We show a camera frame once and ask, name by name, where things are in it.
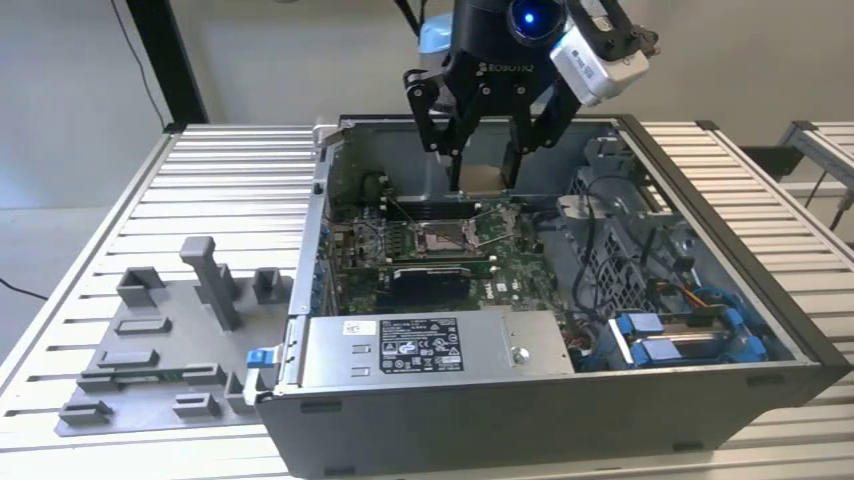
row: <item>aluminum extrusion table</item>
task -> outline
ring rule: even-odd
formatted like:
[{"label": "aluminum extrusion table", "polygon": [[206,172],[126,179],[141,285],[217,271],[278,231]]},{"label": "aluminum extrusion table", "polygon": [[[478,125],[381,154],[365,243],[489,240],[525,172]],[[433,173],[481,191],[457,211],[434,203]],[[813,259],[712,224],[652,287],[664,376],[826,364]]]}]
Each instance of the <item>aluminum extrusion table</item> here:
[{"label": "aluminum extrusion table", "polygon": [[[694,122],[645,127],[854,362],[852,251],[720,131]],[[313,169],[311,127],[199,125],[165,135],[0,367],[0,477],[291,478],[263,425],[72,438],[54,427],[119,305],[126,268],[193,278],[177,252],[187,235],[206,234],[235,276],[271,265],[293,275]],[[762,415],[716,452],[390,478],[852,476],[854,374],[805,407]]]}]

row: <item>black cable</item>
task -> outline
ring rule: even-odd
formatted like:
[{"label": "black cable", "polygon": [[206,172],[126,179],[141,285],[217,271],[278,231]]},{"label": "black cable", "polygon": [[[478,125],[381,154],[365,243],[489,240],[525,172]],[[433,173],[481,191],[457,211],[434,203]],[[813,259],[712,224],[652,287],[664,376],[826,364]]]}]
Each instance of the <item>black cable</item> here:
[{"label": "black cable", "polygon": [[122,35],[125,35],[125,42],[127,43],[129,49],[131,50],[131,55],[134,55],[134,60],[137,60],[137,66],[139,67],[139,74],[143,78],[143,86],[146,87],[146,94],[149,95],[149,101],[151,102],[151,106],[155,109],[158,118],[161,119],[161,128],[165,129],[166,122],[163,121],[163,114],[161,113],[161,108],[158,108],[158,102],[155,102],[155,97],[151,94],[151,87],[149,86],[149,78],[146,77],[146,69],[143,68],[143,62],[139,59],[137,50],[134,49],[134,44],[131,43],[131,37],[129,36],[129,30],[127,28],[125,28],[122,15],[119,15],[119,7],[117,7],[117,0],[110,0],[110,4],[113,5],[113,12],[117,14],[117,20],[119,20],[119,27],[122,27]]},{"label": "black cable", "polygon": [[39,300],[47,300],[48,297],[46,297],[44,295],[39,295],[35,292],[31,292],[30,290],[24,290],[23,288],[18,288],[15,285],[12,285],[10,282],[7,282],[3,278],[0,278],[0,284],[3,284],[3,286],[6,288],[8,288],[10,290],[12,290],[14,292],[18,293],[23,293],[24,295],[30,295],[34,298],[38,298]]},{"label": "black cable", "polygon": [[422,8],[418,12],[418,38],[422,36],[422,30],[425,29],[425,21],[427,20],[427,0],[422,0]]},{"label": "black cable", "polygon": [[833,222],[830,223],[830,231],[832,232],[840,226],[840,222],[842,221],[842,215],[845,215],[845,210],[837,210],[837,215],[833,217]]},{"label": "black cable", "polygon": [[822,173],[822,176],[818,177],[818,182],[816,182],[816,186],[813,187],[813,191],[810,192],[810,196],[806,197],[806,203],[804,204],[804,206],[806,208],[810,208],[810,203],[813,203],[813,198],[816,197],[816,192],[818,192],[818,187],[822,186],[822,183],[825,181],[825,177],[828,177],[828,172],[826,171]]},{"label": "black cable", "polygon": [[410,28],[413,29],[413,33],[417,37],[421,36],[421,30],[418,26],[418,18],[415,18],[415,12],[413,12],[413,6],[410,5],[409,0],[395,0],[395,5],[401,9],[401,13],[403,14],[403,18],[406,19],[406,23],[410,24]]},{"label": "black cable", "polygon": [[650,252],[653,251],[653,245],[656,244],[656,235],[658,235],[658,227],[650,230],[650,235],[646,237],[644,243],[644,249],[641,250],[641,268],[646,270],[646,263],[650,260]]},{"label": "black cable", "polygon": [[630,178],[626,178],[622,175],[602,175],[601,177],[597,177],[593,180],[593,182],[588,184],[588,187],[585,188],[585,192],[582,195],[582,199],[584,197],[593,196],[593,186],[600,182],[600,180],[622,180],[624,182],[629,182],[632,186],[636,188],[636,190],[638,189],[638,184]]},{"label": "black cable", "polygon": [[576,307],[588,314],[592,320],[597,320],[600,315],[597,311],[585,306],[581,302],[581,298],[578,295],[578,290],[582,285],[582,280],[585,278],[585,272],[590,268],[590,262],[593,260],[593,249],[594,249],[594,237],[597,235],[597,218],[593,211],[593,204],[590,203],[590,197],[588,198],[588,244],[585,246],[585,258],[582,259],[582,265],[578,269],[578,274],[576,274],[576,281],[573,282],[573,301],[576,302]]}]

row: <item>blue latch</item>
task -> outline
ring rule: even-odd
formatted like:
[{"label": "blue latch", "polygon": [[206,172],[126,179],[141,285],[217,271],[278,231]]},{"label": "blue latch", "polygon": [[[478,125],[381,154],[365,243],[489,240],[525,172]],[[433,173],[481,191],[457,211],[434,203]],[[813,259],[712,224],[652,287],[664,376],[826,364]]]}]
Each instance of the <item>blue latch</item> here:
[{"label": "blue latch", "polygon": [[745,319],[742,318],[741,313],[738,313],[738,310],[736,310],[734,308],[726,309],[725,319],[728,325],[736,332],[738,332],[745,326]]},{"label": "blue latch", "polygon": [[665,333],[662,319],[656,313],[624,313],[617,319],[617,326],[624,335],[661,335]]},{"label": "blue latch", "polygon": [[682,360],[682,354],[669,338],[650,338],[636,343],[630,348],[636,365],[644,368],[674,364]]},{"label": "blue latch", "polygon": [[267,348],[250,350],[246,355],[247,368],[273,368],[275,365],[274,352]]}]

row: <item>metal frame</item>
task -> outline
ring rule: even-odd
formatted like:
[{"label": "metal frame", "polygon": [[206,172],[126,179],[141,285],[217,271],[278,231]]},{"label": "metal frame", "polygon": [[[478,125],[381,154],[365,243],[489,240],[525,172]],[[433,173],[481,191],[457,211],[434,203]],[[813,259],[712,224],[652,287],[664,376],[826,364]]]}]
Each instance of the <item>metal frame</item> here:
[{"label": "metal frame", "polygon": [[794,122],[786,130],[781,145],[796,147],[854,190],[854,146],[849,149],[836,140],[854,139],[854,123]]},{"label": "metal frame", "polygon": [[179,128],[209,123],[170,0],[127,0],[173,121]]}]

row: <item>green circuit board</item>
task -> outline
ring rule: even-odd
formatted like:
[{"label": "green circuit board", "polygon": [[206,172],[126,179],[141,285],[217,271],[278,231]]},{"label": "green circuit board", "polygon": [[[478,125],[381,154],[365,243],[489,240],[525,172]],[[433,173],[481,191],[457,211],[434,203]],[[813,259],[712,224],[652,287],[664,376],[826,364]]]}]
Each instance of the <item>green circuit board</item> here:
[{"label": "green circuit board", "polygon": [[[335,269],[338,313],[410,313],[426,308],[565,311],[566,300],[558,292],[530,214],[519,210],[507,202],[487,202],[466,220],[378,220],[370,223],[370,230],[350,234],[350,239],[337,236],[342,250]],[[406,268],[467,269],[467,297],[447,302],[434,300],[429,305],[394,304],[389,282],[395,271]]]}]

